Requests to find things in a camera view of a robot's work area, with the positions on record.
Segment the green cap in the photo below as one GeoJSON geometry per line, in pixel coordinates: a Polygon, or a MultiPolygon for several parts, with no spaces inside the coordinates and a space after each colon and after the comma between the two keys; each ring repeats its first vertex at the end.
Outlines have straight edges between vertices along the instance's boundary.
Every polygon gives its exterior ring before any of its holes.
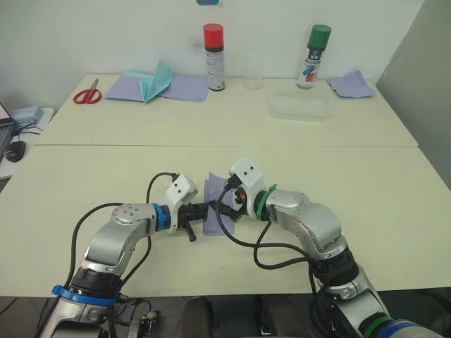
{"type": "Polygon", "coordinates": [[[311,28],[309,46],[316,48],[326,48],[332,28],[326,25],[314,25],[311,28]]]}

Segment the scissors handle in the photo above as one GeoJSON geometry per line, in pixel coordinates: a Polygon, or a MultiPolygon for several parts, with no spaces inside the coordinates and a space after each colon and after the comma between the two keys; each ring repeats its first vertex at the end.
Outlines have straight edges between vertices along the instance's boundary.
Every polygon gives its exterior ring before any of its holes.
{"type": "Polygon", "coordinates": [[[100,101],[100,99],[101,93],[98,89],[95,88],[85,89],[73,97],[73,101],[76,104],[96,104],[100,101]]]}

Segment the green ring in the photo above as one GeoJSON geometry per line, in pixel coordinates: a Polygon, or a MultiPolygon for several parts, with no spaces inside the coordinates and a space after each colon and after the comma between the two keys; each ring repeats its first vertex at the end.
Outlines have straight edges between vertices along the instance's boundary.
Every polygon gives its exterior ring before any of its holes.
{"type": "Polygon", "coordinates": [[[383,317],[379,317],[378,319],[376,319],[375,321],[373,321],[368,328],[365,330],[364,333],[364,338],[370,338],[370,336],[373,334],[373,332],[379,327],[381,326],[381,324],[389,321],[389,320],[393,320],[393,318],[388,317],[387,315],[384,315],[383,317]]]}
{"type": "Polygon", "coordinates": [[[266,204],[266,200],[268,199],[268,196],[271,192],[273,192],[274,190],[276,190],[277,185],[273,184],[271,185],[271,187],[269,188],[269,190],[267,192],[264,193],[263,197],[261,198],[261,201],[259,203],[259,207],[257,208],[257,220],[262,220],[261,219],[261,213],[263,212],[263,208],[266,204]]]}

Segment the red cap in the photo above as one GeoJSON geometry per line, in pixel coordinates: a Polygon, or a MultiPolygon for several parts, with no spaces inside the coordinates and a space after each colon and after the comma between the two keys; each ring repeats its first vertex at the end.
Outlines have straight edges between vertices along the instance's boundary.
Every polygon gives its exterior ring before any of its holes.
{"type": "Polygon", "coordinates": [[[224,46],[224,29],[218,23],[209,23],[204,26],[204,43],[209,48],[224,46]]]}

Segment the clear plastic box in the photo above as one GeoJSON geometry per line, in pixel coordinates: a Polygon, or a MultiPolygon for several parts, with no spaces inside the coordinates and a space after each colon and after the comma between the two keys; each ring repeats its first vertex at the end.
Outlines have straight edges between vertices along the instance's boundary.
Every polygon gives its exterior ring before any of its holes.
{"type": "Polygon", "coordinates": [[[330,118],[333,95],[328,86],[270,93],[270,114],[288,120],[322,121],[330,118]]]}

